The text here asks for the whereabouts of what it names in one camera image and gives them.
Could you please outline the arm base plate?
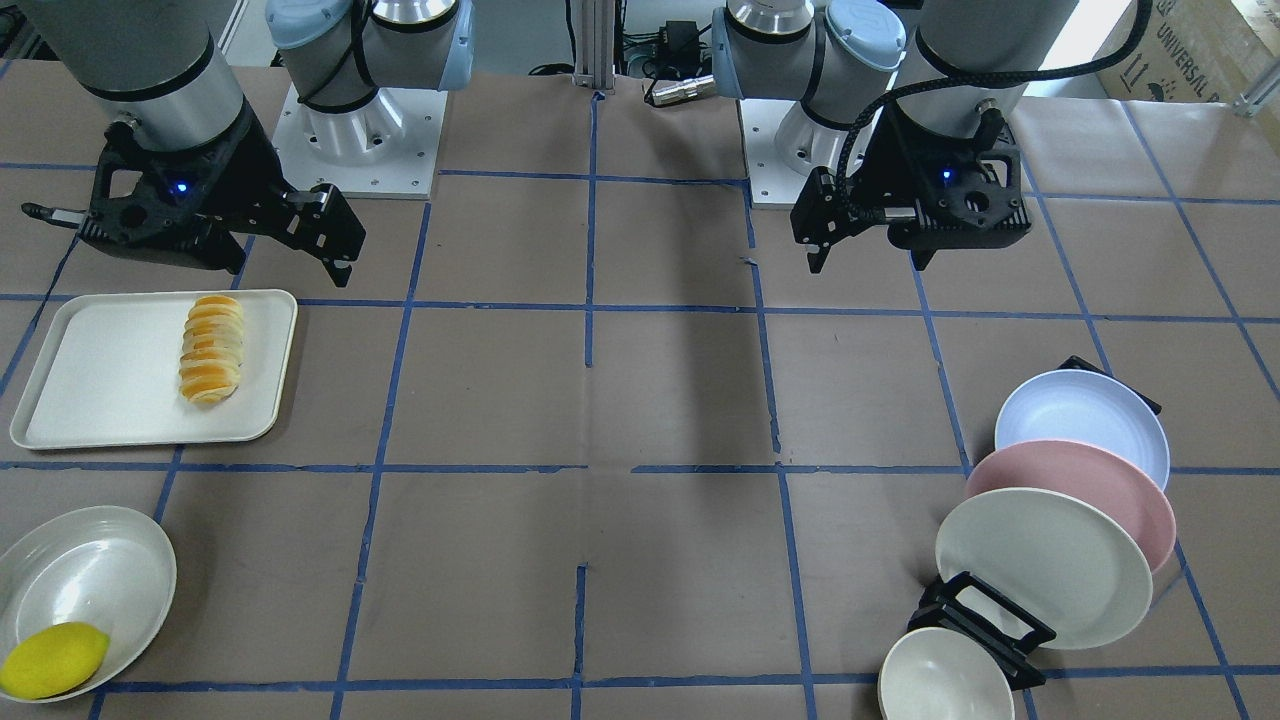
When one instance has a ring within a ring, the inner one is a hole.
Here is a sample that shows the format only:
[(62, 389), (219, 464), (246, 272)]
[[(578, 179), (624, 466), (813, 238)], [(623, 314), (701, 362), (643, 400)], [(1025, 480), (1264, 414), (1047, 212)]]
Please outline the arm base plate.
[(273, 135), (285, 178), (332, 183), (348, 199), (430, 199), (448, 92), (381, 88), (353, 111), (329, 114), (289, 88)]
[(744, 99), (740, 117), (753, 204), (764, 209), (791, 209), (813, 168), (835, 168), (847, 136), (797, 101)]

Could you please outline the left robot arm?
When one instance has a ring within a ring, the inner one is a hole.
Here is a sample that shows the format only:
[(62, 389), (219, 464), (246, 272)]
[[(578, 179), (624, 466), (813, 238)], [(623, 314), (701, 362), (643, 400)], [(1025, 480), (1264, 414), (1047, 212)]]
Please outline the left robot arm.
[(710, 23), (718, 92), (797, 104), (837, 135), (801, 161), (790, 213), (813, 273), (872, 227), (916, 269), (1006, 249), (1032, 227), (1009, 126), (1073, 1), (727, 1)]

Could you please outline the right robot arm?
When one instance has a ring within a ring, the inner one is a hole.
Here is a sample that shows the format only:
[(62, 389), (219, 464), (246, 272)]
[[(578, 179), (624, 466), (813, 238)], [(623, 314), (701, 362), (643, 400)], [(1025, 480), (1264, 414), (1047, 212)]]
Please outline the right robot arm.
[[(90, 205), (28, 202), (114, 258), (237, 274), (238, 233), (265, 234), (349, 282), (365, 228), (340, 188), (292, 184), (211, 31), (183, 1), (22, 1), (19, 9), (111, 120)], [(303, 141), (358, 167), (410, 142), (397, 90), (456, 91), (474, 68), (470, 1), (270, 1)]]

